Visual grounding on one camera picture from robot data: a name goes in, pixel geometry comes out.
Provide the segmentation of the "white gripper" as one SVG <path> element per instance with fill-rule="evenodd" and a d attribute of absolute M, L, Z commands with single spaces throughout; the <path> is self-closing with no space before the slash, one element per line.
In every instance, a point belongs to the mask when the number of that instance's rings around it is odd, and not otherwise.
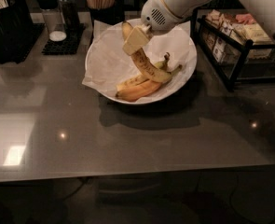
<path fill-rule="evenodd" d="M 123 50 L 132 55 L 150 41 L 149 26 L 153 32 L 169 32 L 189 18 L 194 9 L 210 1 L 212 0 L 147 0 L 141 13 L 141 23 L 144 25 L 122 28 Z"/>

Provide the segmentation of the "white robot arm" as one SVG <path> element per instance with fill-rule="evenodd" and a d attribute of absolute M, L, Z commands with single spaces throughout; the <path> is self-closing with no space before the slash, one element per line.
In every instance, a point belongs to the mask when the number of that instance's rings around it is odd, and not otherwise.
<path fill-rule="evenodd" d="M 164 35 L 192 15 L 194 9 L 212 0 L 147 0 L 141 24 L 130 32 L 123 49 L 131 55 L 154 35 Z M 239 0 L 275 44 L 275 0 Z"/>

